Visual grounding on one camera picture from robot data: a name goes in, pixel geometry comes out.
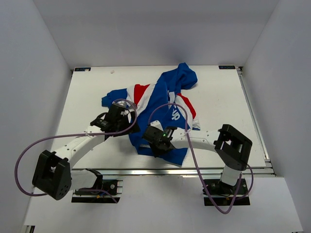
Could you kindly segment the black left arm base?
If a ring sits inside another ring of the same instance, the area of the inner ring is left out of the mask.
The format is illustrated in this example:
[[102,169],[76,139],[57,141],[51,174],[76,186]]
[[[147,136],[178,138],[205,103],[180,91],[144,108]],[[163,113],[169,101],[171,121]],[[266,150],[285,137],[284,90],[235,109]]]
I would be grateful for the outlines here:
[[92,187],[74,189],[72,203],[118,203],[122,193],[123,181],[106,179],[99,171],[86,169],[96,180]]

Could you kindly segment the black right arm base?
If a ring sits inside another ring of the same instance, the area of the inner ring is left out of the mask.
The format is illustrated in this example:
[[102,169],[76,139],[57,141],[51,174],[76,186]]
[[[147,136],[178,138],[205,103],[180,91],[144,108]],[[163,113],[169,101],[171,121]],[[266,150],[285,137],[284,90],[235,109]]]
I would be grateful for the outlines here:
[[[219,179],[204,179],[207,190],[209,191],[211,197],[218,206],[229,206],[233,199],[233,195],[238,187],[238,184],[235,186],[229,186],[224,183],[220,183]],[[248,186],[245,179],[241,180],[239,190],[234,206],[249,206],[250,199],[248,196]]]

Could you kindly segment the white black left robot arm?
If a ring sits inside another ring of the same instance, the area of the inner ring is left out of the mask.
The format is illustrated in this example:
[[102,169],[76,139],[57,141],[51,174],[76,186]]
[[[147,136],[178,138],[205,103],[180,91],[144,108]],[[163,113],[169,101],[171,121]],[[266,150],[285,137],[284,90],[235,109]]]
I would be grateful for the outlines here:
[[62,199],[71,190],[103,193],[103,176],[100,172],[90,168],[73,168],[109,137],[139,132],[137,119],[134,103],[124,99],[114,101],[106,113],[99,114],[72,141],[52,152],[45,150],[40,154],[32,179],[33,186],[55,200]]

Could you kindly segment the blue white red jacket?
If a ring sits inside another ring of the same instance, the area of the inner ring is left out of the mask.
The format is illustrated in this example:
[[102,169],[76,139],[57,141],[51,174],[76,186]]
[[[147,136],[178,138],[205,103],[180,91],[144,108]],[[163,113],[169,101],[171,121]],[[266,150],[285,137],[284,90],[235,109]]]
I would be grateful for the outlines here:
[[139,133],[129,135],[131,144],[139,155],[152,156],[152,150],[142,138],[149,121],[157,120],[163,128],[179,127],[199,130],[197,113],[182,90],[191,89],[198,79],[186,63],[161,74],[157,82],[136,84],[124,89],[112,90],[102,97],[102,106],[110,107],[116,99],[127,99],[137,106]]

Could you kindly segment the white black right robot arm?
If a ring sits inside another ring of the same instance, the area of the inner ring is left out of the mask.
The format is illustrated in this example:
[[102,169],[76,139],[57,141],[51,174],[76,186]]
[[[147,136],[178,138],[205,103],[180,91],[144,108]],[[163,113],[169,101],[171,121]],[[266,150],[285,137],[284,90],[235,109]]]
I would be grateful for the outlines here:
[[208,150],[219,155],[225,166],[219,181],[224,193],[232,193],[242,171],[245,171],[252,148],[252,141],[234,128],[224,124],[216,131],[186,131],[179,127],[149,125],[143,136],[157,157],[176,149],[193,148]]

